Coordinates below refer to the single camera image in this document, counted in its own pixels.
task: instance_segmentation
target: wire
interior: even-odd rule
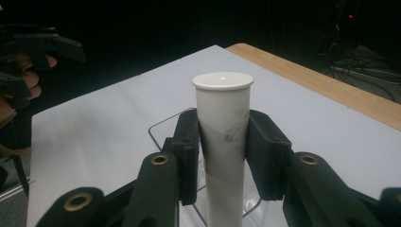
[[[18,138],[15,133],[14,122],[12,119],[9,121],[9,125],[10,125],[10,130],[11,130],[11,136],[13,137],[13,140],[15,143],[15,147],[19,148]],[[21,157],[19,155],[13,157],[12,162],[14,163],[15,170],[17,171],[18,180],[20,181],[21,186],[24,188],[24,192],[26,194],[26,197],[28,198],[29,197],[29,182],[27,181],[27,178],[26,178],[26,174],[24,171],[23,163],[21,161]]]
[[[257,204],[253,208],[251,208],[249,211],[247,211],[242,217],[243,218],[247,217],[252,211],[254,211],[260,205],[261,202],[262,202],[262,198],[259,198],[259,200],[257,201]]]
[[[339,73],[338,70],[336,70],[334,67],[328,67],[326,69],[323,69],[321,71],[321,73],[324,74],[324,75],[327,75],[327,76],[329,76],[329,77],[331,77],[333,79],[340,80],[342,82],[350,84],[351,86],[356,87],[356,85],[351,80],[349,80],[346,77],[346,75],[344,75],[344,71],[345,71],[345,69],[342,69],[342,72]]]
[[[332,64],[335,67],[346,68],[350,72],[359,74],[363,77],[377,79],[391,84],[401,84],[401,74],[396,74],[397,70],[394,69],[386,60],[375,59],[373,57],[360,57],[355,54],[346,56]],[[392,72],[383,71],[380,69],[391,69]],[[372,73],[381,73],[385,76],[372,75]]]
[[[384,93],[386,93],[389,97],[390,97],[390,99],[393,101],[393,102],[396,102],[396,99],[395,99],[395,97],[394,97],[394,95],[391,93],[391,92],[389,92],[389,90],[387,90],[387,89],[385,89],[384,87],[382,87],[382,86],[380,86],[380,85],[378,85],[378,84],[375,84],[375,83],[372,83],[372,82],[370,82],[370,81],[367,81],[367,80],[365,80],[365,79],[360,79],[360,78],[358,78],[358,77],[355,77],[355,76],[352,76],[351,74],[350,74],[350,70],[349,69],[346,69],[346,71],[347,71],[347,77],[350,77],[350,78],[353,78],[353,79],[356,79],[356,80],[359,80],[359,81],[361,81],[361,82],[365,82],[365,83],[368,83],[368,84],[370,84],[370,85],[373,85],[373,86],[375,86],[375,87],[377,87],[378,89],[380,89],[380,90],[382,90]]]

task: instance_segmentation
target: black mechanical part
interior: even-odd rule
[[[124,209],[130,202],[135,181],[127,183],[106,196],[105,210],[107,222],[105,227],[120,227],[124,218]]]
[[[46,52],[57,52],[60,56],[86,61],[82,44],[60,36],[54,27],[37,25],[0,25],[0,93],[11,96],[9,105],[21,110],[29,105],[31,96],[24,81],[14,76],[7,60],[18,52],[26,52],[36,70],[49,69]]]
[[[182,205],[197,200],[199,165],[199,122],[197,110],[181,113],[172,138],[167,138],[162,152],[173,153],[178,160],[180,201]]]
[[[29,105],[28,98],[32,96],[23,79],[0,72],[0,93],[10,95],[9,105],[17,110]]]
[[[283,199],[283,166],[292,153],[291,142],[274,122],[266,114],[251,110],[245,156],[262,200]]]
[[[385,226],[401,226],[401,188],[384,189],[377,204],[376,213]]]
[[[179,225],[179,177],[173,154],[148,155],[141,166],[122,227]]]
[[[292,155],[284,213],[289,227],[383,226],[320,156]]]
[[[80,187],[59,197],[37,227],[99,227],[106,223],[105,199],[94,187]]]

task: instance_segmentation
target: paper cup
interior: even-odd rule
[[[240,227],[253,77],[217,72],[199,75],[193,84],[206,172],[207,225]]]

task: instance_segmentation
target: dark floor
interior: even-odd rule
[[[258,0],[151,1],[141,5],[124,0],[13,0],[2,5],[6,22],[55,26],[62,36],[83,44],[87,59],[77,62],[53,53],[58,65],[39,72],[43,94],[15,120],[20,145],[29,146],[33,114],[214,44],[251,44],[401,103],[401,58],[396,51],[401,48],[400,43],[392,42],[399,31],[380,26],[386,22],[383,18],[392,15],[372,24],[366,11],[380,8],[375,3],[365,4],[359,8],[360,18],[341,19],[335,27],[330,24],[332,19],[327,19],[332,18],[328,16],[332,15],[331,5],[308,2],[305,6],[288,1],[293,5],[284,6]],[[377,32],[369,35],[365,21],[381,27],[379,34],[392,36],[383,40]],[[22,159],[28,176],[29,155]],[[12,162],[0,160],[0,166],[9,172],[3,192],[20,186]],[[0,226],[25,226],[26,207],[23,192],[8,199],[0,196]]]

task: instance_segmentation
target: cable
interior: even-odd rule
[[[9,121],[9,125],[10,125],[11,135],[12,135],[14,143],[15,143],[15,147],[19,148],[18,138],[15,133],[13,120]],[[26,179],[26,174],[24,171],[23,163],[21,161],[21,157],[19,155],[13,157],[12,162],[14,163],[15,170],[17,171],[18,180],[20,181],[21,186],[24,188],[24,192],[26,194],[26,197],[28,198],[29,197],[29,182]]]
[[[370,85],[373,85],[373,86],[379,88],[380,90],[382,90],[383,92],[385,92],[385,93],[390,97],[390,99],[391,99],[393,102],[396,102],[396,99],[395,99],[394,95],[393,95],[391,92],[389,92],[389,90],[383,88],[382,86],[380,86],[380,85],[378,85],[378,84],[375,84],[375,83],[372,83],[372,82],[370,82],[370,81],[367,81],[367,80],[365,80],[365,79],[360,79],[360,78],[358,78],[358,77],[352,76],[352,75],[350,74],[350,70],[349,70],[349,69],[347,69],[347,76],[350,77],[350,78],[353,78],[353,79],[356,79],[356,80],[359,80],[359,81],[368,83],[368,84],[370,84]]]
[[[260,205],[261,202],[262,202],[262,198],[259,198],[256,205],[253,208],[251,208],[249,211],[247,211],[242,217],[243,218],[247,217],[252,211],[254,211]]]
[[[351,86],[357,87],[351,80],[344,76],[344,71],[345,69],[342,69],[342,72],[339,73],[334,67],[328,67],[326,69],[323,69],[321,73],[333,79],[337,79]]]
[[[335,61],[334,64],[336,65],[335,67],[342,67],[342,68],[347,68],[350,72],[360,74],[361,76],[371,78],[371,79],[377,79],[383,82],[388,82],[391,84],[401,84],[401,75],[396,75],[391,72],[386,72],[382,70],[375,70],[377,66],[367,66],[369,63],[373,61],[364,61],[357,56],[349,56],[346,58],[343,58],[339,61]],[[383,73],[383,74],[388,74],[391,76],[374,76],[370,72],[377,72],[377,73]]]

